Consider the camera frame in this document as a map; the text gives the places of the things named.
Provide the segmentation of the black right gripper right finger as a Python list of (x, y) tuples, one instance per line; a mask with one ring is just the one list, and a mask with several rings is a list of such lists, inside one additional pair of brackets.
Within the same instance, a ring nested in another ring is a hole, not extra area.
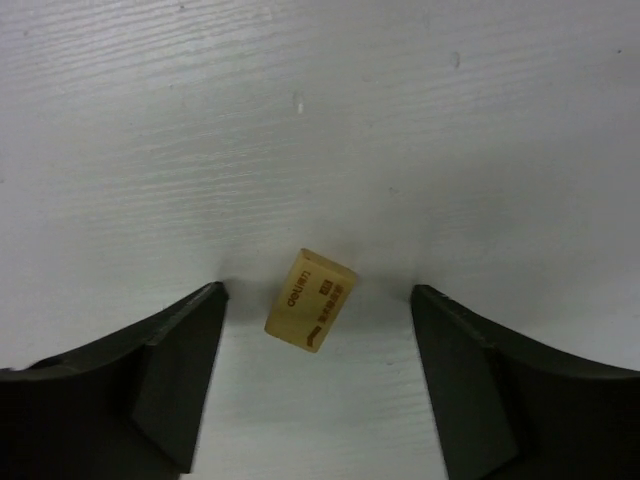
[(428, 285), (410, 306), (449, 478), (638, 478), (638, 372), (549, 347)]

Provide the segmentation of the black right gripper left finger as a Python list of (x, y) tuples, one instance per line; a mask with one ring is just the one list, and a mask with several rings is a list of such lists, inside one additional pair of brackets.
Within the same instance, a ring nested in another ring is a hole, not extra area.
[(228, 300), (209, 283), (98, 340), (2, 370), (2, 478), (191, 473)]

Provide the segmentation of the yellow eraser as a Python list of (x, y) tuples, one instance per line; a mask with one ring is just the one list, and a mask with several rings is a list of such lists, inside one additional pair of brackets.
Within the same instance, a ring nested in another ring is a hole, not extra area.
[(307, 352), (318, 352), (356, 281), (356, 273), (349, 268), (302, 248), (272, 305), (265, 332)]

